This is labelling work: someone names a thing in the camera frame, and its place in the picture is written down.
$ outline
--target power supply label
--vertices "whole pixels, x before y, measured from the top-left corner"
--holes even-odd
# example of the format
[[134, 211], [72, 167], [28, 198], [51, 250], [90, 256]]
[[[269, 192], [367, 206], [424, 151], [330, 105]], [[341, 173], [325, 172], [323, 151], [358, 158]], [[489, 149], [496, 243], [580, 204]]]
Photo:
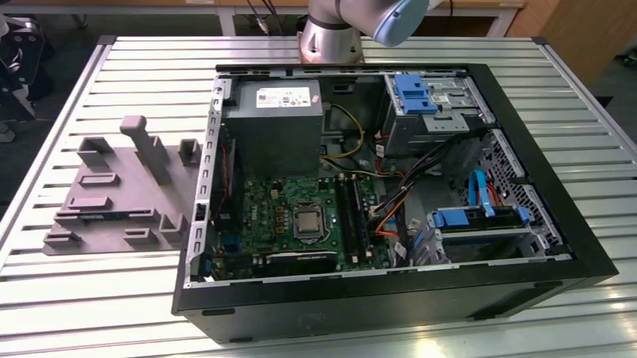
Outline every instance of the power supply label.
[[257, 91], [257, 108], [310, 106], [310, 87], [259, 88]]

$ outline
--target metal workbench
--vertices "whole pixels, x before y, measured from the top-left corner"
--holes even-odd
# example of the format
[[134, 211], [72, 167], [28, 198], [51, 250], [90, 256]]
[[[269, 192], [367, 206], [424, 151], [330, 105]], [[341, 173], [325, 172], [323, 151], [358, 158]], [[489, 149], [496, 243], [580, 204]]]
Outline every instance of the metal workbench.
[[637, 150], [553, 50], [510, 38], [412, 39], [393, 49], [366, 40], [363, 48], [367, 63], [490, 65], [620, 275], [509, 320], [221, 347], [170, 314], [177, 251], [47, 257], [42, 240], [80, 165], [83, 136], [132, 146], [119, 119], [143, 114], [166, 145], [203, 139], [215, 65], [297, 62], [297, 39], [124, 37], [96, 47], [0, 224], [0, 354], [636, 355]]

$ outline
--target cpu socket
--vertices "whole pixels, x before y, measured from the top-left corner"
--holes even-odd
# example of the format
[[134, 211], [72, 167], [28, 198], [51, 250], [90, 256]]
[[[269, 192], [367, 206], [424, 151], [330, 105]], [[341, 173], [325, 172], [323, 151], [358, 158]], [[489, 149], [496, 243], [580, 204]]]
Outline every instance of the cpu socket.
[[311, 245], [325, 240], [322, 206], [317, 203], [298, 203], [293, 206], [294, 234], [303, 244]]

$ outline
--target wire bundle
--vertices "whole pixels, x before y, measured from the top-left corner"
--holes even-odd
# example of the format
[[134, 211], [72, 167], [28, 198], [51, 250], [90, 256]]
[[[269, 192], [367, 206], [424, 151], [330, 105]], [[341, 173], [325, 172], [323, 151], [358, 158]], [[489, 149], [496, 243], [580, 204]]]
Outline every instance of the wire bundle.
[[402, 242], [406, 241], [406, 238], [402, 237], [402, 235], [400, 235], [401, 229], [405, 229], [402, 227], [404, 225], [400, 225], [400, 220], [398, 220], [400, 216], [397, 216], [398, 233], [383, 231], [382, 228], [385, 224], [388, 223], [389, 218], [397, 214], [400, 208], [402, 207], [405, 203], [405, 199], [408, 198], [409, 190], [412, 190], [417, 182], [417, 178], [429, 169], [432, 169], [434, 166], [438, 165], [444, 156], [448, 154], [448, 152], [452, 150], [456, 144], [458, 144], [466, 139], [484, 136], [489, 130], [490, 130], [489, 128], [480, 128], [477, 130], [452, 136], [445, 142], [438, 144], [438, 146], [434, 147], [434, 149], [430, 150], [430, 152], [426, 153], [425, 156], [422, 156], [418, 159], [417, 163], [413, 165], [413, 167], [410, 168], [410, 170], [405, 173], [405, 176], [402, 177], [401, 183], [398, 185], [397, 193], [386, 201], [383, 201], [374, 209], [374, 212], [379, 213], [381, 210], [383, 210], [389, 205], [394, 204], [393, 209], [388, 212], [388, 214], [385, 215], [385, 218], [381, 221], [381, 224], [377, 226], [377, 230], [375, 230], [377, 235], [400, 237]]

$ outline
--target ram slot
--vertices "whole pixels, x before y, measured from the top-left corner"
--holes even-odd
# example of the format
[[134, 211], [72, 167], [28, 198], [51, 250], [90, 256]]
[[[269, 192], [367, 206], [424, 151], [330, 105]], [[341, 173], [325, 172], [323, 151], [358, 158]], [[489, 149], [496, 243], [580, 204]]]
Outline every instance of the ram slot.
[[362, 204], [361, 190], [358, 188], [358, 180], [355, 176], [351, 177], [349, 181], [350, 194], [353, 195], [353, 215], [355, 221], [355, 231], [358, 239], [358, 253], [359, 260], [369, 260], [371, 258], [371, 249], [370, 249], [370, 235], [367, 234], [367, 217], [366, 209]]
[[349, 263], [358, 263], [358, 221], [353, 215], [350, 201], [350, 186], [349, 178], [345, 175], [339, 175], [335, 178], [335, 194], [337, 194], [337, 208], [338, 217], [341, 218], [341, 237], [342, 247], [346, 253], [346, 259]]

